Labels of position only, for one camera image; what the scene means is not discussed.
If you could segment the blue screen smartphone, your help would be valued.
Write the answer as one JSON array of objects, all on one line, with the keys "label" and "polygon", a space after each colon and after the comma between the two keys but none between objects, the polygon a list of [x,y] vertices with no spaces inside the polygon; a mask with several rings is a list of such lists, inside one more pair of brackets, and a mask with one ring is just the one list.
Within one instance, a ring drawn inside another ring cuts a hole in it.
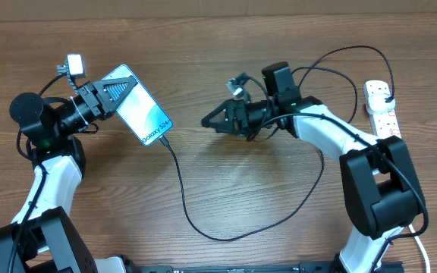
[{"label": "blue screen smartphone", "polygon": [[126,65],[121,64],[103,80],[133,77],[137,85],[119,105],[117,113],[144,146],[150,146],[169,131],[173,123],[140,79]]}]

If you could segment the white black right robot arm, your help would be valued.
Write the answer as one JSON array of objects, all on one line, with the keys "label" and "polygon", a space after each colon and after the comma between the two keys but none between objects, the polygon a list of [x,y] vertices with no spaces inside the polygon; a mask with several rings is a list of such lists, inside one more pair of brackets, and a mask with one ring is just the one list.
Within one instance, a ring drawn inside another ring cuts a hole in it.
[{"label": "white black right robot arm", "polygon": [[426,201],[405,142],[364,133],[334,116],[318,99],[302,97],[287,62],[262,70],[266,100],[251,102],[245,73],[227,86],[232,99],[202,120],[218,133],[246,136],[270,124],[313,144],[341,169],[345,208],[353,224],[345,247],[331,262],[302,262],[303,272],[403,272],[401,262],[382,262],[394,240],[418,215],[429,222]]}]

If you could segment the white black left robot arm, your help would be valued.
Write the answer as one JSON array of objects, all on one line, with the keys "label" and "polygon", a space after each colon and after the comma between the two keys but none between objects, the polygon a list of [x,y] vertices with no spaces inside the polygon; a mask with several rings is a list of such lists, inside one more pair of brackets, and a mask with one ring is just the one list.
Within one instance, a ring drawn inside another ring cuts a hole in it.
[{"label": "white black left robot arm", "polygon": [[87,82],[74,98],[21,93],[11,118],[26,136],[21,155],[35,179],[22,209],[0,227],[0,272],[138,272],[125,255],[94,259],[69,219],[86,158],[79,133],[110,118],[137,85],[132,76]]}]

